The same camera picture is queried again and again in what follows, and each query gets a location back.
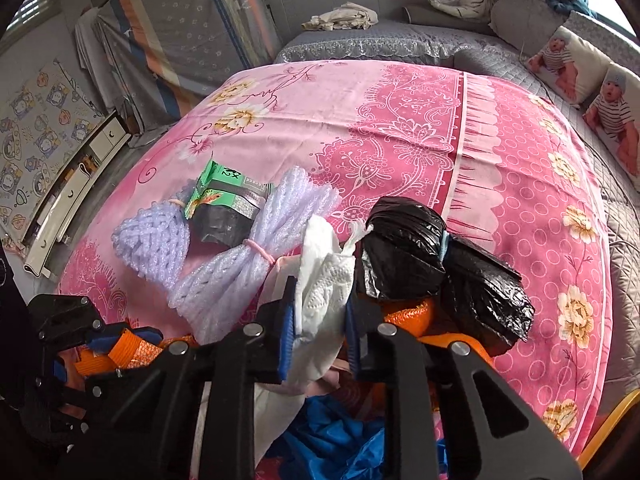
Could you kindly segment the beige crumpled cloth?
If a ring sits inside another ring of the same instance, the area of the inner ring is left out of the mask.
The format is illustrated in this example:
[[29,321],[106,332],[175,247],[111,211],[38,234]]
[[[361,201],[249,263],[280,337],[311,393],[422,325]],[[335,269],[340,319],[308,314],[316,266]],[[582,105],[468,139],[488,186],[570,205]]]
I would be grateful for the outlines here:
[[346,2],[332,11],[313,15],[302,24],[305,30],[329,32],[330,30],[368,29],[378,24],[378,14],[365,6]]

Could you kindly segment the grey bolster cushion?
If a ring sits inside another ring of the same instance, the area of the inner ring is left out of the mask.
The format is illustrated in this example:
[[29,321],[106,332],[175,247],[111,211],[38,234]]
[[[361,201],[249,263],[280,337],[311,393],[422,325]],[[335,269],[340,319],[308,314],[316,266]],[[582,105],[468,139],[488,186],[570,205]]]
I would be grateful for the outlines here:
[[437,26],[466,32],[477,32],[478,34],[495,36],[488,24],[474,21],[465,21],[462,18],[455,18],[452,15],[437,11],[430,6],[414,6],[409,4],[404,6],[407,22],[421,26]]

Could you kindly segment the grey back cushion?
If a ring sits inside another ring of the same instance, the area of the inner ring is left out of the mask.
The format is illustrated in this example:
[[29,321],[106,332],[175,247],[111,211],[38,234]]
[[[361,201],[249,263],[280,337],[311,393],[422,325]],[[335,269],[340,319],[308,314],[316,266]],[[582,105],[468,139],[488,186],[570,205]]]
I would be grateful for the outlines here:
[[566,20],[546,0],[497,0],[491,8],[489,27],[507,44],[532,56]]

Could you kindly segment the white tissue bundle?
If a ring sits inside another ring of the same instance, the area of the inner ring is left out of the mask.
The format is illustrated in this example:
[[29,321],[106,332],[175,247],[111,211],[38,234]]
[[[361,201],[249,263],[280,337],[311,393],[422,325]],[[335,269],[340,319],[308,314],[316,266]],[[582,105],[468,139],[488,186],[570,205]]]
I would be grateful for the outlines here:
[[259,297],[262,306],[282,297],[285,281],[295,278],[292,363],[281,385],[254,385],[254,461],[259,462],[284,434],[306,399],[326,396],[340,385],[335,364],[344,339],[345,306],[355,277],[355,250],[368,230],[362,220],[350,224],[341,243],[332,224],[312,216],[302,252],[281,257],[268,274]]

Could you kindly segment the right baby print pillow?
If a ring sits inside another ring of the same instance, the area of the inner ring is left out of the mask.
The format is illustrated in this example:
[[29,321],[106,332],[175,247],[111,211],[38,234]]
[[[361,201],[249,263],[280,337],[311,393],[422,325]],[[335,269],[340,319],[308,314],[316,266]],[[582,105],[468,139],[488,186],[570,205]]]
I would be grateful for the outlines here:
[[639,184],[639,77],[615,63],[582,118]]

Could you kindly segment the baby print pillow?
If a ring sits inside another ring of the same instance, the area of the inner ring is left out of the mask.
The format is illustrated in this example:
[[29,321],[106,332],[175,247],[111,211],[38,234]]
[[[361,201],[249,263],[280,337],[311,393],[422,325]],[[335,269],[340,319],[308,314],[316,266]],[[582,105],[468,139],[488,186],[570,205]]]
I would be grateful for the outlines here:
[[639,184],[639,77],[615,63],[582,118]]
[[611,59],[564,26],[525,63],[536,77],[574,107],[600,88]]

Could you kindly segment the black plastic bag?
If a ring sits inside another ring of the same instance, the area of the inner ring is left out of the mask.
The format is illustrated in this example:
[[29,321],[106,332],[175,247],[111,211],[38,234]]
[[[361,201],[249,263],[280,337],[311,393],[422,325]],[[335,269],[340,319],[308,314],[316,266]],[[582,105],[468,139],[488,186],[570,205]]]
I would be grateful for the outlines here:
[[436,211],[400,196],[378,199],[359,243],[358,292],[371,299],[437,300],[458,333],[500,356],[526,341],[535,308],[510,264],[451,233]]

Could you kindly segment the cartoon pattern mat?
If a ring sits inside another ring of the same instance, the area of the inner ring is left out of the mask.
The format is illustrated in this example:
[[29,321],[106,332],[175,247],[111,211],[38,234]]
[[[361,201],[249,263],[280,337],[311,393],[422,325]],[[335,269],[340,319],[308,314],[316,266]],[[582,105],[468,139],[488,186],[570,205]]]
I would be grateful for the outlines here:
[[1,107],[1,226],[20,244],[67,164],[104,115],[60,61]]

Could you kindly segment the leaning patterned mattress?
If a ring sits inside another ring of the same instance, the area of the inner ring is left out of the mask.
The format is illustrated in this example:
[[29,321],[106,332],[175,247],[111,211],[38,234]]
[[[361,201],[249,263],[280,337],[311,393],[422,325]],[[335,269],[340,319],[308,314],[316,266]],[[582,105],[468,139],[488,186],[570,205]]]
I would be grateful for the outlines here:
[[107,110],[170,125],[281,41],[265,0],[107,0],[78,18],[79,62]]

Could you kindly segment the orange snack wrapper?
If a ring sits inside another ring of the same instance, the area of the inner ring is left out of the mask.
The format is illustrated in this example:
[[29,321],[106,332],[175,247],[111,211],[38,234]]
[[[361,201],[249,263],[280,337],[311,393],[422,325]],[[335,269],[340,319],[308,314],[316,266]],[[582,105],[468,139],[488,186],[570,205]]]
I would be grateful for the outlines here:
[[200,346],[192,335],[159,342],[153,341],[155,336],[156,333],[149,330],[124,328],[119,335],[98,338],[80,347],[75,370],[83,378],[133,370],[151,364],[171,344],[184,342],[189,348]]

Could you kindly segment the yellow rim trash bin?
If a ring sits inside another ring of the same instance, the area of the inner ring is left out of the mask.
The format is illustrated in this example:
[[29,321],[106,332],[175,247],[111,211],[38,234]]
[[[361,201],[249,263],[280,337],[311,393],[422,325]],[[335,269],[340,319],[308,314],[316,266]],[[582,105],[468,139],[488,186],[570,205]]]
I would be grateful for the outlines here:
[[639,390],[636,389],[628,393],[623,400],[618,402],[613,411],[602,420],[602,424],[598,427],[596,432],[592,435],[589,442],[582,450],[578,457],[578,464],[582,471],[590,465],[596,464],[597,452],[600,452],[604,448],[606,442],[612,442],[614,431],[618,428],[623,428],[623,421],[625,418],[629,418],[639,407]]

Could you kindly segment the grey quilted sofa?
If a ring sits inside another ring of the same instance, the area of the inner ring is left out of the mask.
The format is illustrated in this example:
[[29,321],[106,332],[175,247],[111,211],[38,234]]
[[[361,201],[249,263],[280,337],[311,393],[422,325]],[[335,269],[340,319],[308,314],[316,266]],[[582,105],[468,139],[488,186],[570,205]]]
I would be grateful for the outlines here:
[[[595,18],[572,12],[563,25],[632,72],[639,46]],[[524,66],[528,56],[495,36],[407,22],[382,21],[367,30],[302,32],[278,53],[279,63],[313,60],[382,60],[445,66],[494,76],[554,104],[588,145],[601,193],[611,247],[613,333],[599,412],[639,385],[639,194],[574,107]]]

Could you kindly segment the left baby print pillow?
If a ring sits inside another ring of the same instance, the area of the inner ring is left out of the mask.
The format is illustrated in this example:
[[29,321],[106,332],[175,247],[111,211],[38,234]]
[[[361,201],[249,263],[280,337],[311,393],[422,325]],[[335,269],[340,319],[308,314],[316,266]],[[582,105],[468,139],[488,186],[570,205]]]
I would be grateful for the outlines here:
[[611,59],[564,26],[525,63],[536,77],[574,107],[600,88]]

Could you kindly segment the white drawer cabinet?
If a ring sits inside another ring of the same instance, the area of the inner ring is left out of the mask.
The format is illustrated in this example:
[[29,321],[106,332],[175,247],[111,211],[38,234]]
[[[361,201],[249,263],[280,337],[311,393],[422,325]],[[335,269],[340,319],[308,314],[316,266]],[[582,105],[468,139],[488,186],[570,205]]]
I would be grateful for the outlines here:
[[66,232],[107,166],[131,139],[118,114],[107,115],[70,158],[54,181],[50,197],[29,226],[24,271],[34,278],[53,280],[47,268],[56,244],[66,244]]

